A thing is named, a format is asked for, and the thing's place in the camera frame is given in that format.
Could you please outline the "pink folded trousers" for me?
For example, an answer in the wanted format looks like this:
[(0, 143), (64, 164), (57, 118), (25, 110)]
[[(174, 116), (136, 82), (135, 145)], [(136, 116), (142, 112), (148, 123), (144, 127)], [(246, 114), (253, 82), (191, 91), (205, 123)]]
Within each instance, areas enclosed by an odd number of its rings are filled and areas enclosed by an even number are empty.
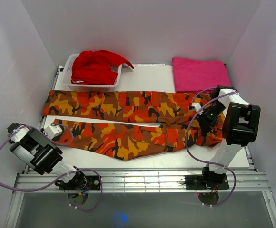
[(231, 86), (224, 63), (220, 60), (172, 58), (175, 92), (200, 92), (217, 86)]

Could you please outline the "orange camouflage trousers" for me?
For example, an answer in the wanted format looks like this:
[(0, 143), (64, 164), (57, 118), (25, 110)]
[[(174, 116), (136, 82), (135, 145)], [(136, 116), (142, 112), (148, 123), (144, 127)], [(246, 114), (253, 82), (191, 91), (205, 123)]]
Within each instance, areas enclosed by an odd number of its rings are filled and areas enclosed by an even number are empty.
[(54, 116), (65, 126), (56, 142), (128, 161), (221, 143), (224, 116), (203, 137), (194, 111), (189, 110), (193, 101), (203, 105), (209, 100), (208, 94), (52, 90), (42, 115)]

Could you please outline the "red garment in basket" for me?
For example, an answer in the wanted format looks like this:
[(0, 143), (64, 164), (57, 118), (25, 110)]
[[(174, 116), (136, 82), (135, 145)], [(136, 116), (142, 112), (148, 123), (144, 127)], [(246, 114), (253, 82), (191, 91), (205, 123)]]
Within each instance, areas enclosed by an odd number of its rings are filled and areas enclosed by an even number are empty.
[(71, 82), (80, 85), (111, 86), (118, 76), (111, 67), (119, 67), (122, 64), (134, 69), (134, 66), (119, 54), (107, 50), (83, 51), (73, 62)]

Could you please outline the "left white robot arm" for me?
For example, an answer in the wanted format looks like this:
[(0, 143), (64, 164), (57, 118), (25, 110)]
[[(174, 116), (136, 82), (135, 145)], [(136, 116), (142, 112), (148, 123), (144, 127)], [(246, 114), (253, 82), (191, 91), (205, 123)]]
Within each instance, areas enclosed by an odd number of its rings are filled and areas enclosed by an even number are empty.
[(26, 163), (38, 174), (45, 173), (60, 176), (54, 182), (60, 190), (83, 190), (87, 186), (84, 173), (74, 172), (75, 166), (64, 161), (62, 150), (51, 140), (61, 136), (64, 128), (59, 125), (49, 125), (38, 131), (23, 124), (12, 123), (8, 128), (10, 151)]

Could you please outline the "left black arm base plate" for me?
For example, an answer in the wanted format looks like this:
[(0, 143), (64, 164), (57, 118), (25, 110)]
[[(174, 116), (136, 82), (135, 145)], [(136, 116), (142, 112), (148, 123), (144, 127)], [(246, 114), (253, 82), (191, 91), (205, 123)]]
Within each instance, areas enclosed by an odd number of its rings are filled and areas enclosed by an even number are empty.
[(83, 191), (83, 190), (100, 190), (100, 178), (96, 175), (85, 175), (81, 180), (69, 181), (65, 183), (58, 180), (54, 183), (59, 187), (59, 190)]

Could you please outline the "white plastic basket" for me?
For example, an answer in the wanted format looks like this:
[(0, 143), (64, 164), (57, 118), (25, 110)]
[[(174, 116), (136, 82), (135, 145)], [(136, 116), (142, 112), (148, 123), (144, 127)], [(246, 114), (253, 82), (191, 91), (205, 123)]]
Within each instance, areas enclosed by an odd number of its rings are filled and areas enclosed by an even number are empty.
[(60, 83), (73, 91), (113, 92), (119, 84), (122, 64), (115, 66), (108, 59), (84, 58), (82, 54), (69, 56)]

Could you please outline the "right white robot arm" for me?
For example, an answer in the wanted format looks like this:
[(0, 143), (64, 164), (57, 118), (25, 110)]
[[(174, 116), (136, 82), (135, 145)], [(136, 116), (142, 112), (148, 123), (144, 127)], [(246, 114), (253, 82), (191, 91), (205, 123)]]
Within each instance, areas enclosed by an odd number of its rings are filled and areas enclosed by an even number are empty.
[(202, 136), (214, 129), (224, 110), (227, 114), (222, 126), (223, 141), (200, 177), (207, 189), (227, 184), (225, 167), (243, 147), (256, 140), (261, 112), (258, 105), (243, 100), (233, 87), (217, 86), (210, 97), (214, 100), (212, 105), (197, 116)]

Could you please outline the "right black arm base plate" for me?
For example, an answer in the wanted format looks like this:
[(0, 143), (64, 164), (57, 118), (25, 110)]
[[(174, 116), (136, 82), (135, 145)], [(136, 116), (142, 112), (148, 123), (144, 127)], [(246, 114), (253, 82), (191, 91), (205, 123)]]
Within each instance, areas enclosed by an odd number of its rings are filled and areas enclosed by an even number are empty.
[(225, 177), (222, 183), (212, 180), (204, 180), (201, 175), (185, 175), (180, 181), (186, 190), (228, 190), (229, 184)]

